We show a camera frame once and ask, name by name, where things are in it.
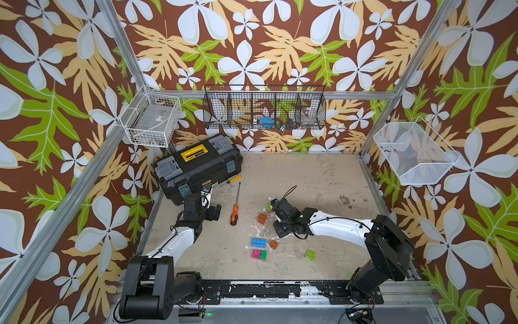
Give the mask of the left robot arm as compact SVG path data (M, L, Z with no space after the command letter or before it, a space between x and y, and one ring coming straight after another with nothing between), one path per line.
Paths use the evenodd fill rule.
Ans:
M221 205L212 206L200 193L190 194L167 239L147 255L133 257L124 288L114 309L117 323L166 320L186 297L202 297L202 278L196 271L175 273L175 263L198 239L204 221L218 221Z

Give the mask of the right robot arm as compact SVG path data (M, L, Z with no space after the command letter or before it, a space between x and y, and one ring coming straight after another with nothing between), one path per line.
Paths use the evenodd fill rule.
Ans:
M313 208L299 211L285 197L271 201L277 220L273 226L280 238L290 234L306 240L326 236L365 248L370 260L357 268L345 286L345 298L363 303L387 280L402 282L407 277L415 244L389 217L357 220L330 215Z

